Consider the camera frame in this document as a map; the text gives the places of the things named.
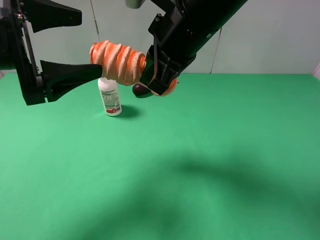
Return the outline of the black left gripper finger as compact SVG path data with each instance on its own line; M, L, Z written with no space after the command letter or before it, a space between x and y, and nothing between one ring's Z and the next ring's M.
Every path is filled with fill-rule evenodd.
M82 24L82 11L52 0L25 0L24 11L34 33Z
M48 102L55 102L73 89L102 76L99 64L62 64L40 61L45 96Z

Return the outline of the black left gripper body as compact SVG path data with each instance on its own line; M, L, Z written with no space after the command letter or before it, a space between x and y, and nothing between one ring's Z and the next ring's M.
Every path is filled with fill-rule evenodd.
M16 70L25 103L38 105L46 102L43 87L29 36L27 17L22 11L23 1L0 2L0 69Z

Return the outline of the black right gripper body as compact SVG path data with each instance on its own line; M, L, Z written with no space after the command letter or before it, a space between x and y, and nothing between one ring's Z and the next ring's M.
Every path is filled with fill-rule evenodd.
M153 45L148 51L182 60L192 58L223 26L221 0L155 0L158 14L148 31Z

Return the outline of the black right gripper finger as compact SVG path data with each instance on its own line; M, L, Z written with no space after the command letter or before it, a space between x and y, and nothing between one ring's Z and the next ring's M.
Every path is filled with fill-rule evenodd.
M165 91L169 89L173 80L179 77L180 74L195 60L195 58L196 55L186 59L173 59L166 57L165 55L159 55L159 81L141 82L140 78L140 82L158 95L164 95Z
M142 83L159 81L159 51L148 51L146 55L146 66L141 76Z

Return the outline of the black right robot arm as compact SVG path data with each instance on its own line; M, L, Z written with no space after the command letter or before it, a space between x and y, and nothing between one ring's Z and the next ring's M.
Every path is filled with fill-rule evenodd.
M140 82L163 95L195 59L197 52L246 3L246 0L155 0L158 14L148 31L153 45Z

